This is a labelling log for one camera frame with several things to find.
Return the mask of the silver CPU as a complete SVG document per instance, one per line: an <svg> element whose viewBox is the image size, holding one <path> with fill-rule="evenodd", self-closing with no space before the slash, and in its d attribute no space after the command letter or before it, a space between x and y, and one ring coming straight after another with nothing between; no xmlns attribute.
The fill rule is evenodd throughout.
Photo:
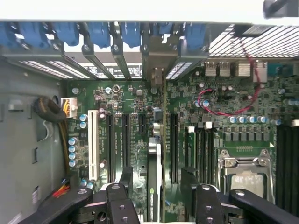
<svg viewBox="0 0 299 224"><path fill-rule="evenodd" d="M264 177L261 174L249 173L234 175L230 189L245 189L260 197L264 196Z"/></svg>

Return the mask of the metal CPU socket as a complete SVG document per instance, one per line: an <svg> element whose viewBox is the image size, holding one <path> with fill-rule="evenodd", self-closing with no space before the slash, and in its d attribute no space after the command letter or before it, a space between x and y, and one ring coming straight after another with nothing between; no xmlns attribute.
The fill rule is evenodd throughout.
<svg viewBox="0 0 299 224"><path fill-rule="evenodd" d="M228 150L220 152L218 158L217 187L228 194L231 188L231 178L234 175L257 173L264 177L263 198L275 203L274 184L271 167L271 157L266 149L262 149L259 155L240 156L230 155Z"/></svg>

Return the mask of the black RAM slot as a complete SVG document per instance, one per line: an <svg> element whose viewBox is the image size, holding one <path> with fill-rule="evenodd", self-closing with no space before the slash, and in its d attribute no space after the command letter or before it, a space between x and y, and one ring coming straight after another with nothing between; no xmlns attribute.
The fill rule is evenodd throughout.
<svg viewBox="0 0 299 224"><path fill-rule="evenodd" d="M284 147L285 147L285 210L290 212L290 203L291 203L291 187L290 187L290 172L291 172L291 165L290 165L290 138L291 138L289 127L285 128L285 141L284 141Z"/></svg>
<svg viewBox="0 0 299 224"><path fill-rule="evenodd" d="M198 130L196 126L185 128L185 166L192 167L198 179Z"/></svg>
<svg viewBox="0 0 299 224"><path fill-rule="evenodd" d="M217 185L218 152L217 152L217 129L212 129L213 137L213 184Z"/></svg>
<svg viewBox="0 0 299 224"><path fill-rule="evenodd" d="M283 199L283 170L284 170L284 153L283 153L284 126L277 126L277 163L276 163L276 205L280 208L284 206Z"/></svg>
<svg viewBox="0 0 299 224"><path fill-rule="evenodd" d="M207 130L207 183L211 184L213 180L213 126L212 122L206 122L206 130Z"/></svg>
<svg viewBox="0 0 299 224"><path fill-rule="evenodd" d="M292 213L299 217L299 127L292 134Z"/></svg>
<svg viewBox="0 0 299 224"><path fill-rule="evenodd" d="M198 126L199 129L199 181L205 183L206 178L206 134L204 124L201 122Z"/></svg>

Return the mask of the black long expansion slot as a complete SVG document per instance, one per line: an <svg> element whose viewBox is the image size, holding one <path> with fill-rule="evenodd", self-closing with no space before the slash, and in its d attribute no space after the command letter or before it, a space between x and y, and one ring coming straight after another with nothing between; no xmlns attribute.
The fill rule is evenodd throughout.
<svg viewBox="0 0 299 224"><path fill-rule="evenodd" d="M170 153L171 153L171 183L178 183L178 114L172 113L170 117Z"/></svg>
<svg viewBox="0 0 299 224"><path fill-rule="evenodd" d="M107 136L107 181L115 181L114 159L115 159L115 134L114 134L114 117L112 114L106 118L106 136Z"/></svg>

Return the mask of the white expansion slot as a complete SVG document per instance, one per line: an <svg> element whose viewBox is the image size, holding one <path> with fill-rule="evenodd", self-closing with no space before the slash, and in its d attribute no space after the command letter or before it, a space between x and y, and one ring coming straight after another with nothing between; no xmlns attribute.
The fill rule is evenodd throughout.
<svg viewBox="0 0 299 224"><path fill-rule="evenodd" d="M88 110L88 168L89 180L99 177L99 125L98 110Z"/></svg>

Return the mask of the black short expansion slot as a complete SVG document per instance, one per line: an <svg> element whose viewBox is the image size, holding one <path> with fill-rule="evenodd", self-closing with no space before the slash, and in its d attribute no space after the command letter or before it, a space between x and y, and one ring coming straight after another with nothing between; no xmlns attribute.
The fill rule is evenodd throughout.
<svg viewBox="0 0 299 224"><path fill-rule="evenodd" d="M139 124L139 133L147 134L147 118L145 114L139 114L138 124Z"/></svg>

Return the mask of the green motherboard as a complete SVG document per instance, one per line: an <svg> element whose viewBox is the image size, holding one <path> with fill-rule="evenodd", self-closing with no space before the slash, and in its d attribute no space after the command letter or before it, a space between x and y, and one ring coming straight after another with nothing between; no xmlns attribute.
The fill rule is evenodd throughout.
<svg viewBox="0 0 299 224"><path fill-rule="evenodd" d="M237 77L236 64L231 65L231 76L205 76L205 66L178 81L168 81L167 89L167 126L166 126L166 164L165 164L165 218L164 222L183 222L193 220L189 217L180 191L181 169L185 166L185 128L204 124L206 134L206 178L207 183L207 130L206 122L211 121L217 129L217 152L228 150L230 155L259 155L262 149L268 150L276 204L276 163L277 163L277 126L289 127L290 140L290 187L292 213L292 129L299 127L299 71L295 63L293 76L268 77L266 83L253 82L250 77ZM107 136L106 118L114 117L115 182L119 181L123 167L122 154L122 115L130 115L131 151L130 167L133 168L132 201L136 212L147 221L147 174L148 143L150 138L150 109L153 97L150 83L138 81L71 81L68 95L77 99L77 117L69 122L69 159L72 170L78 172L79 182L99 191L107 181ZM88 168L88 110L98 110L99 118L99 177L89 180ZM178 114L178 183L171 183L170 117ZM147 134L139 133L138 117L145 114ZM285 159L283 184L285 184Z"/></svg>

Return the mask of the white power connector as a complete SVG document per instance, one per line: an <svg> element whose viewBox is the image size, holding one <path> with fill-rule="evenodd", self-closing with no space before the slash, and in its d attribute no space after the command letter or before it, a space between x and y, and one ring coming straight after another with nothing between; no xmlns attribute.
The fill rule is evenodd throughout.
<svg viewBox="0 0 299 224"><path fill-rule="evenodd" d="M61 108L65 112L67 118L77 117L77 99L76 98L61 98Z"/></svg>

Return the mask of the grey power supply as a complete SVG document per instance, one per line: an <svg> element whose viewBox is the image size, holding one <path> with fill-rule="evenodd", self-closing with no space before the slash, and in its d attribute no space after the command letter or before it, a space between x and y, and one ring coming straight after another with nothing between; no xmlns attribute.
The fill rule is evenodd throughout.
<svg viewBox="0 0 299 224"><path fill-rule="evenodd" d="M0 61L0 224L35 212L65 174L58 127L32 109L60 95L57 80Z"/></svg>

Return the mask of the silver rear port block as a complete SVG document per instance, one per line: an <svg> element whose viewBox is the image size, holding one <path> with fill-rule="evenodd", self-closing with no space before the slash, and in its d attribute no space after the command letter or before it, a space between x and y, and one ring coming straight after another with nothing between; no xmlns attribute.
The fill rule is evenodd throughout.
<svg viewBox="0 0 299 224"><path fill-rule="evenodd" d="M237 77L250 77L251 64L250 62L239 61L236 64L236 76Z"/></svg>
<svg viewBox="0 0 299 224"><path fill-rule="evenodd" d="M220 62L219 63L219 75L220 77L231 76L231 64L230 62Z"/></svg>
<svg viewBox="0 0 299 224"><path fill-rule="evenodd" d="M217 76L218 62L207 61L205 62L205 76L215 77Z"/></svg>
<svg viewBox="0 0 299 224"><path fill-rule="evenodd" d="M253 82L260 82L260 83L266 83L268 79L267 71L268 71L268 63L266 61L262 60L256 60L255 61L255 67L258 72L259 81L257 79L257 76L255 74L255 70L253 70Z"/></svg>

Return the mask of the perforated metal slot cover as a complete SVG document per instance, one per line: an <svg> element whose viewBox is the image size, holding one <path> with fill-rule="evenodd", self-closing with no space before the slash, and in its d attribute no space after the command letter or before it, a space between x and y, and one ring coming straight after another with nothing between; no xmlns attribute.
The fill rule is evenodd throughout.
<svg viewBox="0 0 299 224"><path fill-rule="evenodd" d="M68 76L68 75L66 75L66 74L64 74L64 73L62 73L58 70L55 70L53 68L50 68L49 66L46 66L44 64L41 64L41 63L38 63L38 62L35 62L35 61L19 61L19 62L24 64L24 65L30 66L32 68L47 72L47 73L49 73L51 75L54 75L56 77L59 77L59 78L72 79L71 76Z"/></svg>
<svg viewBox="0 0 299 224"><path fill-rule="evenodd" d="M90 79L88 76L86 76L85 74L83 74L82 72L80 72L79 70L74 69L73 67L60 62L60 61L47 61L48 64L51 64L59 69L62 69L78 78L82 78L82 79Z"/></svg>
<svg viewBox="0 0 299 224"><path fill-rule="evenodd" d="M195 62L178 62L167 74L166 79L167 80L180 79L181 77L186 75L194 65Z"/></svg>

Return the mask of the blue rear port block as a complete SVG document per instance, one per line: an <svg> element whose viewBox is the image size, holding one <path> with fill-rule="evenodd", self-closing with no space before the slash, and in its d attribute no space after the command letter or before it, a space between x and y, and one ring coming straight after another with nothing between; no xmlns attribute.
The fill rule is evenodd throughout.
<svg viewBox="0 0 299 224"><path fill-rule="evenodd" d="M293 65L285 63L268 63L268 77L290 77L293 76Z"/></svg>

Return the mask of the blue card retention clip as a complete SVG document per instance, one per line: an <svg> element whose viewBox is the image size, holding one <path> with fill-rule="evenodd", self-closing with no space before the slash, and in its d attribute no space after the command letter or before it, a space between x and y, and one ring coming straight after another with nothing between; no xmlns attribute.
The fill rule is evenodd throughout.
<svg viewBox="0 0 299 224"><path fill-rule="evenodd" d="M141 45L141 27L139 22L124 22L121 24L121 34L123 41L130 47Z"/></svg>
<svg viewBox="0 0 299 224"><path fill-rule="evenodd" d="M69 46L79 44L79 28L75 22L55 22L53 28L59 40Z"/></svg>
<svg viewBox="0 0 299 224"><path fill-rule="evenodd" d="M198 50L204 46L206 24L186 23L184 36L187 43L187 49Z"/></svg>
<svg viewBox="0 0 299 224"><path fill-rule="evenodd" d="M46 30L41 22L21 22L19 30L25 43L42 49L49 47Z"/></svg>
<svg viewBox="0 0 299 224"><path fill-rule="evenodd" d="M87 27L93 44L101 49L110 47L111 39L107 22L88 22Z"/></svg>
<svg viewBox="0 0 299 224"><path fill-rule="evenodd" d="M154 22L152 27L153 36L170 35L173 30L172 22Z"/></svg>
<svg viewBox="0 0 299 224"><path fill-rule="evenodd" d="M15 34L10 23L0 22L0 45L7 47L16 45Z"/></svg>

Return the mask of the black open PC case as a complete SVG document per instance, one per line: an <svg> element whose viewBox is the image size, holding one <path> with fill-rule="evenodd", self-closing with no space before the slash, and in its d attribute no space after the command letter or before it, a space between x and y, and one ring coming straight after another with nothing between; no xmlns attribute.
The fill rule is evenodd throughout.
<svg viewBox="0 0 299 224"><path fill-rule="evenodd" d="M72 170L69 165L69 122L72 118L67 118L65 112L61 108L61 98L69 98L68 83L71 81L105 80L147 81L142 77L141 46L142 38L144 36L152 35L154 22L140 22L141 45L134 48L130 48L122 39L121 24L124 22L105 22L107 22L109 26L111 42L110 47L102 49L91 42L87 27L88 22L76 22L79 28L79 44L77 46L69 46L58 39L53 28L54 22L42 22L49 42L49 47L45 49L33 47L25 43L24 37L19 30L19 23L21 22L6 22L10 23L12 27L15 34L16 45L13 47L0 45L0 61L57 80L61 92L59 98L52 99L47 96L41 96L34 100L32 104L33 112L40 119L58 127L64 156L65 172L61 182L41 201L37 209L55 192L66 192L70 188L86 187L79 182L78 172ZM202 22L202 24L206 24L204 46L198 50L190 51L187 49L187 43L184 36L186 23L187 22L173 22L173 30L169 36L176 37L178 43L175 47L177 56L171 69L178 62L195 62L195 65L186 75L173 81L184 79L194 73L199 67L205 66L205 62L207 61L218 63L230 62L231 65L237 64L239 61L250 62L251 72L253 73L253 70L255 70L256 76L258 76L255 67L256 60L295 63L296 69L299 71L299 26ZM56 77L47 72L24 65L19 61L35 61L44 64L71 76L72 79ZM62 69L48 64L47 61L63 62L74 69L79 70L90 79L78 78ZM104 190L108 184L110 183L106 183L99 191ZM131 201L132 194L133 190L131 189L129 192ZM140 215L137 214L137 216L140 220L140 224L153 224L145 221ZM193 220L189 221L162 222L161 224L192 224L194 222L195 220L193 218Z"/></svg>

